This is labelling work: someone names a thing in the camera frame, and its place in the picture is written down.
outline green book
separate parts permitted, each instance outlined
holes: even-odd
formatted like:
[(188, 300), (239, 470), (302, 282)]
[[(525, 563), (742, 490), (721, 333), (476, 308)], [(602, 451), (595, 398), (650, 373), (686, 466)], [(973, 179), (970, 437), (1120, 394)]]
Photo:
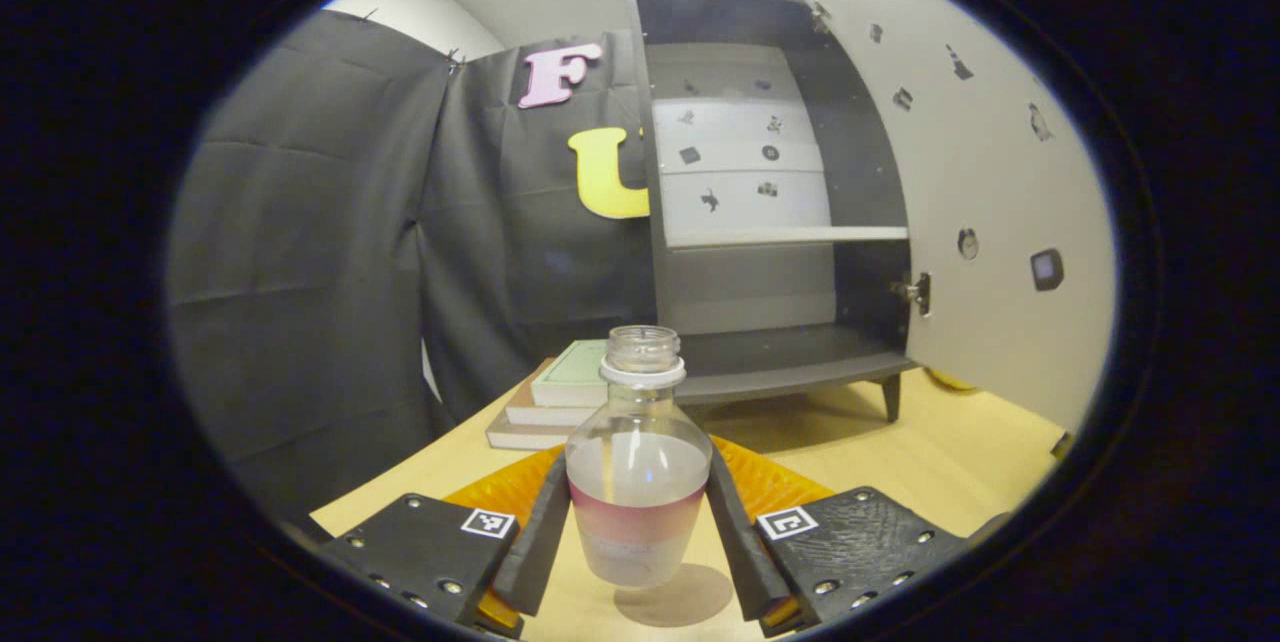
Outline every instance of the green book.
[(608, 340), (576, 340), (550, 367), (534, 379), (535, 405), (548, 408), (598, 408), (604, 404), (607, 382), (600, 379), (600, 359)]

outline yellow object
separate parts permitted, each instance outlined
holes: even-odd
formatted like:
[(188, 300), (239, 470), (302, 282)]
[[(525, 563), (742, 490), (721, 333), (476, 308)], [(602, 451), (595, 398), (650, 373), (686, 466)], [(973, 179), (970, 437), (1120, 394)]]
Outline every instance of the yellow object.
[[(785, 510), (787, 506), (817, 503), (835, 495), (803, 474), (796, 474), (745, 446), (735, 445), (722, 437), (712, 436), (712, 442), (719, 449), (724, 466), (733, 477), (733, 487), (742, 500), (748, 519), (755, 524), (756, 515)], [(777, 627), (791, 615), (800, 611), (795, 597), (787, 597), (764, 615), (764, 624)]]
[[(524, 531), (529, 526), (534, 501), (543, 489), (547, 473), (550, 472), (552, 464), (563, 450), (564, 445), (557, 445), (549, 450), (535, 451), (517, 463), (504, 466), (488, 477), (467, 483), (466, 487), (444, 497), (444, 501), (462, 506), (479, 506), (479, 509), (494, 513), (513, 514)], [(480, 597), (479, 611), (490, 622), (508, 629), (515, 629), (520, 624), (520, 611), (499, 597), (493, 587), (485, 590), (484, 597)]]
[(627, 139), (621, 127), (600, 127), (570, 137), (577, 153), (577, 196), (600, 217), (649, 217), (649, 191), (622, 187), (618, 176), (618, 145)]
[(948, 390), (955, 390), (956, 393), (972, 393), (977, 390), (973, 384), (961, 382), (959, 379), (951, 377), (950, 373), (941, 373), (938, 370), (924, 368), (924, 372), (933, 379), (934, 382), (942, 384), (943, 388)]

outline cabinet door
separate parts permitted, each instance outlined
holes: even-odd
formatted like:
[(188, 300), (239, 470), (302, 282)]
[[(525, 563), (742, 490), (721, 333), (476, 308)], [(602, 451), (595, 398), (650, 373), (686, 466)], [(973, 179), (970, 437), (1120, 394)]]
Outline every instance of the cabinet door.
[(931, 278), (906, 354), (1074, 431), (1115, 334), (1117, 261), (1070, 115), (950, 0), (806, 1), (867, 82), (901, 176), (911, 279)]

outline yellow letter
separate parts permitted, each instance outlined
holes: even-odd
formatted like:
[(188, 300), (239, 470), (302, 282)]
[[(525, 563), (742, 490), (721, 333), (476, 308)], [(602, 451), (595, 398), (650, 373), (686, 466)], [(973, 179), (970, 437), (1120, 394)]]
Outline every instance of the yellow letter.
[(577, 196), (600, 217), (649, 217), (649, 191), (622, 187), (618, 176), (618, 145), (627, 139), (621, 127), (600, 127), (570, 137), (577, 153)]

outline plastic bottle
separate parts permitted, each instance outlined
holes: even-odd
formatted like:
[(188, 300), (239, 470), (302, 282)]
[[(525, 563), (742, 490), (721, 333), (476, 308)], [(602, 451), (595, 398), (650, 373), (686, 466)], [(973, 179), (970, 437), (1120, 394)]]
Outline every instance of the plastic bottle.
[(564, 449), (586, 563), (621, 587), (675, 575), (707, 486), (712, 442), (675, 402), (678, 350), (672, 329), (612, 329), (600, 359), (608, 402)]

